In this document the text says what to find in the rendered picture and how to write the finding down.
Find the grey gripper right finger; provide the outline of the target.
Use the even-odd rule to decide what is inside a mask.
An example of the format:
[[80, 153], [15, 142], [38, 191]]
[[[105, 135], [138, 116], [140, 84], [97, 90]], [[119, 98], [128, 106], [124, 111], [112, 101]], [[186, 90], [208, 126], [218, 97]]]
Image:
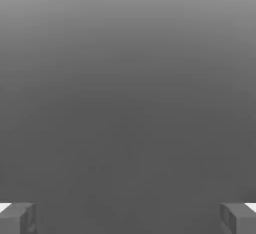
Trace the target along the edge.
[[256, 234], [256, 203], [221, 203], [222, 234]]

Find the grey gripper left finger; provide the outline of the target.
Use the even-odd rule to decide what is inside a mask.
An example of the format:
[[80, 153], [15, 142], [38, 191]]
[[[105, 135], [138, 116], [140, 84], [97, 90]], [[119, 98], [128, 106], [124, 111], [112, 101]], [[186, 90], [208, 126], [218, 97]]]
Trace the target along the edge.
[[10, 203], [0, 210], [0, 234], [37, 234], [35, 203]]

